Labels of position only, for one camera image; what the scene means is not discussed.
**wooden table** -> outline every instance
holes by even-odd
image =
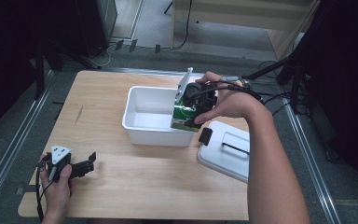
[[[187,20],[190,0],[172,2],[171,47],[175,21]],[[307,31],[319,3],[320,0],[193,0],[190,19],[267,29],[280,60],[298,34]]]
[[[248,219],[247,184],[197,162],[198,133],[189,147],[140,146],[121,125],[130,87],[176,87],[180,78],[77,74],[45,148],[70,147],[73,163],[97,153],[95,170],[76,180],[69,217]],[[248,130],[244,119],[219,120]],[[37,217],[35,205],[25,193],[19,214]]]

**black device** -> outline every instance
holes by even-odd
[[[212,85],[196,82],[188,83],[183,94],[183,104],[185,107],[195,107],[197,112],[193,118],[185,122],[185,126],[200,128],[202,124],[194,123],[194,118],[199,114],[212,110],[216,101],[217,97]]]
[[[222,87],[216,87],[216,83],[227,83],[228,85]],[[263,102],[263,98],[252,91],[251,86],[242,82],[243,85],[239,86],[230,82],[217,81],[217,82],[207,82],[207,83],[197,83],[191,82],[188,83],[183,94],[183,105],[185,107],[191,107],[196,109],[196,114],[193,118],[188,119],[185,122],[185,126],[190,128],[200,128],[202,124],[194,123],[194,118],[202,113],[208,112],[213,109],[216,105],[217,97],[215,95],[218,90],[230,90],[230,91],[241,91],[247,94],[252,95],[257,101]]]
[[[86,161],[82,161],[76,164],[71,163],[71,153],[68,153],[65,157],[63,157],[60,161],[58,161],[56,164],[53,164],[51,153],[48,153],[37,165],[37,172],[36,172],[36,200],[37,200],[37,213],[39,215],[40,221],[43,220],[43,209],[41,204],[41,199],[43,196],[43,193],[45,190],[52,184],[53,182],[58,182],[60,179],[60,173],[67,164],[72,165],[72,173],[69,176],[69,179],[73,179],[75,177],[82,177],[85,174],[91,172],[94,170],[94,162],[97,159],[97,154],[93,152],[89,159]],[[45,189],[43,189],[42,196],[39,194],[39,175],[42,169],[46,169],[46,164],[48,165],[48,173],[53,174],[51,175],[49,179],[49,185],[46,186]]]

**white box lid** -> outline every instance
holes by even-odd
[[[200,147],[199,163],[247,183],[249,133],[216,120],[210,123],[209,128],[213,133],[208,146]]]

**person's arm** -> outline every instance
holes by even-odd
[[[208,72],[196,81],[219,79],[217,74]],[[197,116],[195,122],[203,123],[219,116],[244,118],[249,125],[248,212],[251,223],[310,223],[301,187],[271,113],[248,94],[219,91],[214,109]]]
[[[74,190],[74,183],[69,180],[72,173],[72,166],[66,165],[61,173],[58,183],[52,183],[45,191],[46,197],[46,214],[42,221],[43,224],[59,224],[63,223],[70,209],[70,197]],[[45,189],[48,182],[48,171],[45,169],[40,173],[43,189]]]

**finger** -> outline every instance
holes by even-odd
[[[208,112],[205,112],[203,114],[200,114],[198,115],[195,119],[194,119],[194,122],[196,124],[201,124],[201,123],[204,123],[208,120],[211,120],[211,119],[214,119],[214,118],[217,118],[221,116],[221,112],[220,112],[220,109],[219,107],[215,107],[214,109],[208,111]]]
[[[76,188],[75,180],[74,179],[69,180],[68,184],[69,184],[69,196],[72,197],[72,195],[74,195],[75,188]]]
[[[42,154],[42,155],[40,156],[39,161],[42,161],[43,158],[45,158],[46,156],[47,156],[46,154]],[[45,167],[43,167],[43,168],[40,170],[39,176],[40,176],[40,179],[42,180],[42,185],[43,185],[43,186],[46,186],[47,183],[48,183],[48,171],[46,170]]]
[[[70,164],[66,164],[60,173],[60,180],[58,182],[61,186],[68,186],[69,176],[72,173],[72,166]]]
[[[213,72],[206,72],[202,78],[196,79],[198,83],[205,83],[207,81],[218,81],[220,80],[220,76]]]

